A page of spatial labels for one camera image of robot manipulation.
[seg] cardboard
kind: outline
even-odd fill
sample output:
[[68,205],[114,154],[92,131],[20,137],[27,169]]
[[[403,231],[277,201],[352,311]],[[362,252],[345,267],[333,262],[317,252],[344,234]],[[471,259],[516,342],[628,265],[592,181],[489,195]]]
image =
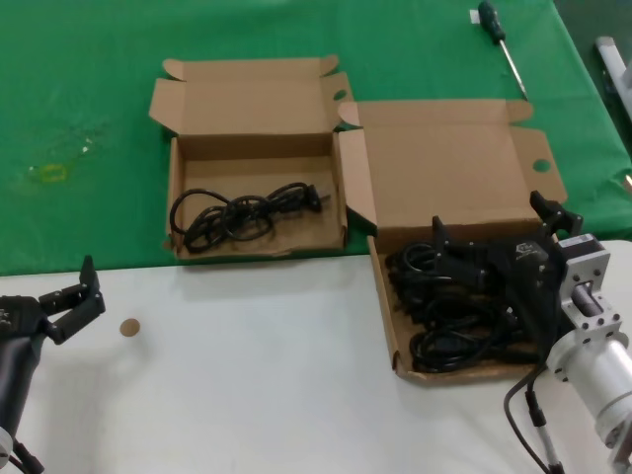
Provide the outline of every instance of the cardboard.
[[[180,259],[285,255],[339,249],[347,218],[337,135],[338,106],[353,99],[336,56],[244,61],[164,62],[172,79],[158,79],[149,114],[173,130],[167,234]],[[169,210],[185,190],[204,188],[227,198],[266,196],[292,182],[315,185],[321,213],[284,216],[275,230],[250,242],[227,241],[190,255],[171,235]],[[188,227],[211,197],[188,197],[177,221]]]
[[531,104],[349,102],[339,113],[357,127],[340,135],[345,195],[349,208],[376,226],[369,249],[393,369],[433,383],[525,373],[528,366],[493,361],[447,374],[415,372],[408,345],[422,328],[397,309],[384,260],[411,241],[430,240],[434,215],[454,238],[476,241],[533,230],[532,190],[566,199],[544,133],[516,125],[531,117]]

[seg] box lid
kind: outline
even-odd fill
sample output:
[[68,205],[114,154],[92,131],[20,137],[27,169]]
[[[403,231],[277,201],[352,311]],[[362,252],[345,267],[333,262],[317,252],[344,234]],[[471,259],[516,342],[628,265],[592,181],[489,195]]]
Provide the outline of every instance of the box lid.
[[182,135],[331,132],[353,99],[336,56],[163,66],[173,79],[156,81],[149,115]]
[[524,101],[348,102],[347,205],[378,229],[534,218],[528,196],[566,200],[545,134],[515,126]]

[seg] coiled cable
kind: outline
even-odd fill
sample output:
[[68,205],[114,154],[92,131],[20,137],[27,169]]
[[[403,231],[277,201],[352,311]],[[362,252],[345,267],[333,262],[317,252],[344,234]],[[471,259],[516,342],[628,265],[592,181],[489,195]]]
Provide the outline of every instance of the coiled cable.
[[[186,198],[203,195],[220,203],[205,208],[191,225],[183,229],[176,224],[176,213]],[[258,239],[275,228],[275,214],[298,212],[302,208],[321,212],[322,200],[313,185],[290,183],[266,197],[240,196],[235,199],[205,189],[183,192],[169,212],[169,224],[174,233],[184,236],[183,244],[191,254],[206,252],[225,240],[246,242]]]

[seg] green tablecloth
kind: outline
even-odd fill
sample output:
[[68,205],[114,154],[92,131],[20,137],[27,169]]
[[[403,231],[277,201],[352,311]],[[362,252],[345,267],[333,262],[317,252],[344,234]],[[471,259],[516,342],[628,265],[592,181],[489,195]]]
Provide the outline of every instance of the green tablecloth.
[[[168,144],[147,116],[166,57],[336,53],[358,100],[518,98],[476,0],[5,2],[0,274],[174,264]],[[550,1],[497,1],[570,198],[601,237],[632,235],[629,158]],[[365,250],[352,232],[351,253]]]

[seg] black wire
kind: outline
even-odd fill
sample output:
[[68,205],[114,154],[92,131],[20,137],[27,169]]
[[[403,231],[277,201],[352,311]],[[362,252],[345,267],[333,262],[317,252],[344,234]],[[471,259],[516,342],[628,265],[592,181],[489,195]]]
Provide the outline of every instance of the black wire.
[[533,386],[532,383],[535,380],[535,378],[540,374],[541,370],[542,370],[541,364],[537,365],[536,367],[533,368],[533,370],[530,373],[528,373],[525,377],[523,377],[520,380],[520,382],[518,382],[516,385],[514,385],[510,389],[509,392],[507,392],[507,395],[505,395],[505,400],[503,401],[503,409],[505,410],[505,416],[507,417],[507,420],[510,422],[512,430],[515,433],[515,436],[517,437],[518,441],[520,441],[520,444],[522,444],[522,446],[524,447],[526,452],[529,453],[529,455],[535,461],[535,463],[538,465],[538,467],[540,469],[542,469],[542,472],[544,472],[545,474],[550,474],[548,467],[546,467],[546,464],[544,464],[544,462],[542,462],[542,460],[538,457],[538,455],[535,453],[535,451],[531,448],[531,446],[526,441],[526,439],[524,439],[524,436],[520,432],[520,429],[517,427],[517,424],[516,424],[516,422],[514,420],[514,416],[512,415],[512,410],[510,408],[510,401],[512,400],[514,395],[517,392],[519,392],[527,384],[530,384],[531,386]]
[[536,363],[531,351],[512,349],[526,334],[492,292],[477,293],[441,275],[432,244],[414,242],[386,259],[389,277],[414,323],[425,327],[410,340],[417,371],[444,373],[483,359]]
[[18,470],[19,470],[20,472],[22,472],[23,474],[29,474],[29,473],[27,472],[27,470],[24,468],[24,466],[22,465],[22,463],[21,463],[18,459],[16,459],[15,457],[10,456],[10,457],[9,457],[9,462],[10,462],[11,464],[13,464],[14,466],[16,466],[16,467],[18,468]]
[[[176,224],[176,213],[186,198],[193,195],[208,196],[220,203],[204,209],[191,225],[183,229]],[[206,252],[225,240],[245,242],[255,240],[275,228],[274,214],[286,214],[308,208],[322,210],[322,202],[313,185],[290,183],[266,197],[241,196],[236,199],[211,190],[193,189],[183,192],[174,201],[169,212],[172,232],[182,235],[183,243],[192,254]]]
[[514,420],[514,416],[512,415],[512,410],[510,408],[510,401],[512,400],[512,397],[524,386],[526,386],[527,392],[534,392],[535,379],[544,370],[546,370],[546,359],[548,359],[549,353],[551,352],[553,345],[557,341],[558,328],[562,320],[562,310],[559,304],[559,297],[556,292],[553,292],[551,294],[554,294],[551,304],[553,305],[554,308],[556,308],[557,312],[556,312],[554,321],[551,322],[551,325],[548,328],[548,333],[546,334],[546,340],[542,344],[540,344],[540,347],[539,347],[539,351],[541,353],[540,362],[528,375],[526,375],[519,383],[517,383],[514,387],[512,387],[512,389],[509,392],[507,392],[507,395],[505,395],[505,401],[503,403],[503,408],[505,409],[505,416],[507,417],[507,420],[510,422],[513,432],[515,433],[518,440],[520,441],[520,444],[522,444],[526,452],[529,453],[529,455],[533,458],[533,460],[539,466],[539,468],[542,469],[542,471],[545,472],[546,474],[550,474],[550,469],[544,464],[544,462],[542,462],[542,460],[531,448],[531,446],[526,441],[526,439],[524,439],[524,436],[522,436],[522,433],[520,432],[520,429],[517,427],[517,424]]

